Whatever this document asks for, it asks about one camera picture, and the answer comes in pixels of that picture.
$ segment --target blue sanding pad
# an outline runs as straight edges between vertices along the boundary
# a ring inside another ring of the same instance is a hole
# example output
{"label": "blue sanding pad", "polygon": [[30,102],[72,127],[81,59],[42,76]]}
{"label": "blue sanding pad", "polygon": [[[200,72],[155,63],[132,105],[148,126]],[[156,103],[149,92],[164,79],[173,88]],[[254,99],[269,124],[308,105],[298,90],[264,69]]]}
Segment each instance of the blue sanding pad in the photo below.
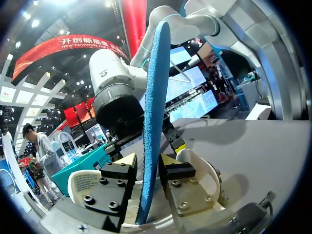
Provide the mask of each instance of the blue sanding pad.
{"label": "blue sanding pad", "polygon": [[170,28],[162,21],[158,24],[153,40],[147,73],[144,114],[144,176],[141,201],[136,217],[137,224],[147,220],[153,198],[157,173],[162,122],[165,113],[170,65]]}

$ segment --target man's gray jacket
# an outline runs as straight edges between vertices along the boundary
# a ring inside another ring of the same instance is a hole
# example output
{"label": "man's gray jacket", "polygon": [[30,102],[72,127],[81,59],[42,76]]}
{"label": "man's gray jacket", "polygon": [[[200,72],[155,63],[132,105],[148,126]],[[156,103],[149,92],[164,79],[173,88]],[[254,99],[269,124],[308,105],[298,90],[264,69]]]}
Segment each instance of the man's gray jacket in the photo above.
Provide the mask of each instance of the man's gray jacket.
{"label": "man's gray jacket", "polygon": [[38,133],[37,151],[39,158],[36,158],[44,167],[47,176],[51,176],[60,171],[60,159],[54,151],[50,139],[44,133]]}

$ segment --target white cable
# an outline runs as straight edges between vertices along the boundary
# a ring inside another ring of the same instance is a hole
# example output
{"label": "white cable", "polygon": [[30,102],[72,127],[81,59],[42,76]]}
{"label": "white cable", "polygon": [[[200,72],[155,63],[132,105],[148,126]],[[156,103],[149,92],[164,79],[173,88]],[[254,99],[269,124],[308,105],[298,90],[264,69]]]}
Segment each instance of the white cable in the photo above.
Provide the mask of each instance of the white cable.
{"label": "white cable", "polygon": [[171,63],[172,66],[173,66],[174,68],[176,68],[188,81],[186,81],[186,80],[180,80],[180,79],[174,79],[174,78],[172,78],[172,77],[169,78],[169,79],[176,80],[176,81],[180,81],[180,82],[186,82],[186,83],[192,82],[191,79],[190,79],[180,68],[178,68],[171,60],[170,60],[170,63]]}

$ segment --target ceiling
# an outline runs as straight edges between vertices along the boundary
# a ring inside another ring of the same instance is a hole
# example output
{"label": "ceiling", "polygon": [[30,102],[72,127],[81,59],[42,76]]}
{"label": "ceiling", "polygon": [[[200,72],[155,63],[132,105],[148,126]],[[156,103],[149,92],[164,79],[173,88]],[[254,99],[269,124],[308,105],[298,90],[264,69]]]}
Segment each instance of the ceiling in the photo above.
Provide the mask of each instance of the ceiling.
{"label": "ceiling", "polygon": [[[19,4],[19,8],[14,4],[5,6],[9,10],[14,9],[17,14],[9,28],[7,40],[3,40],[0,53],[1,70],[7,55],[13,55],[6,74],[8,77],[12,77],[15,62],[25,52],[45,40],[64,35],[85,34],[100,37],[116,44],[130,57],[117,0],[38,0],[29,1],[26,5],[25,2],[18,1],[16,4]],[[147,0],[147,23],[154,8],[169,5],[179,11],[183,2],[185,0]],[[61,79],[66,81],[61,89],[66,94],[65,99],[53,98],[50,101],[56,108],[44,111],[48,118],[41,119],[39,131],[49,135],[65,120],[63,110],[94,96],[89,73],[90,56],[91,54],[85,54],[50,60],[28,75],[26,82],[36,85],[44,73],[49,72],[51,78],[44,86],[48,89],[52,89]],[[13,138],[22,109],[0,106],[0,129],[8,129]]]}

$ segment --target bolt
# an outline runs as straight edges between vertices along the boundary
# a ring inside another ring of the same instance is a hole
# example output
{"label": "bolt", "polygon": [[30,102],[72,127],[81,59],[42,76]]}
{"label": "bolt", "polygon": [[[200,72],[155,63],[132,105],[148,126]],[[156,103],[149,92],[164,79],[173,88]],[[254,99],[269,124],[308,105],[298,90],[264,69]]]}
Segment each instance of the bolt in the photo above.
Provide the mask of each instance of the bolt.
{"label": "bolt", "polygon": [[108,180],[105,177],[99,179],[100,184],[108,184]]}
{"label": "bolt", "polygon": [[96,202],[91,195],[85,196],[84,201],[89,205],[93,205]]}
{"label": "bolt", "polygon": [[177,179],[172,181],[171,184],[175,187],[175,188],[178,188],[178,187],[181,187],[181,183],[180,181],[178,181]]}
{"label": "bolt", "polygon": [[189,208],[189,204],[186,201],[183,201],[180,203],[179,205],[179,210],[186,210],[187,208]]}
{"label": "bolt", "polygon": [[205,201],[212,202],[213,201],[213,197],[211,195],[205,196]]}
{"label": "bolt", "polygon": [[119,180],[117,180],[117,185],[118,185],[118,187],[125,187],[126,183],[125,183],[125,181],[123,181],[123,179],[119,179]]}
{"label": "bolt", "polygon": [[116,211],[118,210],[119,204],[116,201],[111,201],[108,204],[108,207],[112,210],[112,211]]}
{"label": "bolt", "polygon": [[195,177],[190,178],[190,182],[191,182],[192,184],[198,184],[198,180],[197,180]]}
{"label": "bolt", "polygon": [[77,226],[80,233],[88,233],[88,227],[85,224],[81,224]]}

